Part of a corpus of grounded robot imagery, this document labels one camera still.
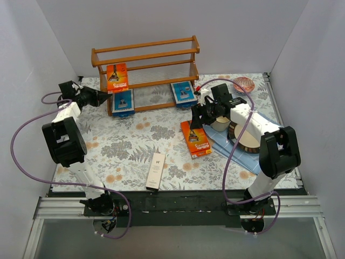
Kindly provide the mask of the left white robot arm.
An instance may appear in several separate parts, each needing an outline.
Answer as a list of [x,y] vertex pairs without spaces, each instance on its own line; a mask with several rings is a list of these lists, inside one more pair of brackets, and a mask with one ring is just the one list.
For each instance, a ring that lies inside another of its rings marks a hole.
[[67,168],[81,184],[86,195],[86,199],[80,201],[82,204],[95,213],[111,215],[115,211],[115,203],[86,161],[87,145],[77,126],[77,118],[83,107],[99,107],[111,95],[87,86],[81,87],[73,81],[61,83],[59,88],[59,99],[71,103],[60,105],[61,111],[54,120],[42,126],[50,155],[55,163]]

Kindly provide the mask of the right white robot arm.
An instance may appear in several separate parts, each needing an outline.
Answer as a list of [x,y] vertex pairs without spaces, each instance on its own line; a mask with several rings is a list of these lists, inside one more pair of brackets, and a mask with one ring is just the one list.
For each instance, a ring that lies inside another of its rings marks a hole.
[[234,98],[226,84],[204,89],[195,89],[199,103],[191,107],[190,129],[200,129],[211,125],[218,117],[226,117],[242,126],[239,136],[249,132],[260,144],[260,172],[253,184],[245,190],[241,201],[226,201],[249,214],[259,213],[268,203],[278,182],[301,164],[300,151],[295,130],[279,127],[266,120],[254,110],[254,102],[247,103],[243,98]]

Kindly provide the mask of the tall beige slim box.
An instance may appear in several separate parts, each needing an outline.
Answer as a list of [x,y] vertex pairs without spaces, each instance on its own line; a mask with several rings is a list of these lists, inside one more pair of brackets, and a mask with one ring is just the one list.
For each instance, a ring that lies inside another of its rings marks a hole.
[[145,185],[146,190],[151,190],[153,192],[159,190],[164,163],[165,163],[165,154],[161,154],[161,153],[153,154],[148,176],[147,176],[146,185]]

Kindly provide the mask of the orange Gillette Fusion5 box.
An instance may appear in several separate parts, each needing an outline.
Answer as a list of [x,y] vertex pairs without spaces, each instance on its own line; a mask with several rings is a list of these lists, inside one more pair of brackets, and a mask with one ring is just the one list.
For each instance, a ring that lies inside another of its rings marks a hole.
[[180,126],[191,157],[195,159],[211,154],[211,145],[204,130],[202,128],[190,129],[190,124],[191,121],[184,121]]

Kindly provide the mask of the orange razor pack with pictures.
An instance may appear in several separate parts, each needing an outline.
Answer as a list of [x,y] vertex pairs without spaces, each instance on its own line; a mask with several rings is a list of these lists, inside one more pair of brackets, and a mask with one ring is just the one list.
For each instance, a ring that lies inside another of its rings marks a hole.
[[129,90],[126,63],[107,65],[107,92],[119,93]]

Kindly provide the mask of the blue Harry's razor box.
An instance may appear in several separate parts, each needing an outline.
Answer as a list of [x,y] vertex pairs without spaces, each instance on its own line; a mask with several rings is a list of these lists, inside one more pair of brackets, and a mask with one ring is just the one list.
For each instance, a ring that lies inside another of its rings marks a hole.
[[113,94],[112,115],[114,117],[127,117],[135,113],[133,90]]
[[194,94],[194,89],[190,81],[170,84],[176,107],[188,108],[196,105],[198,100]]

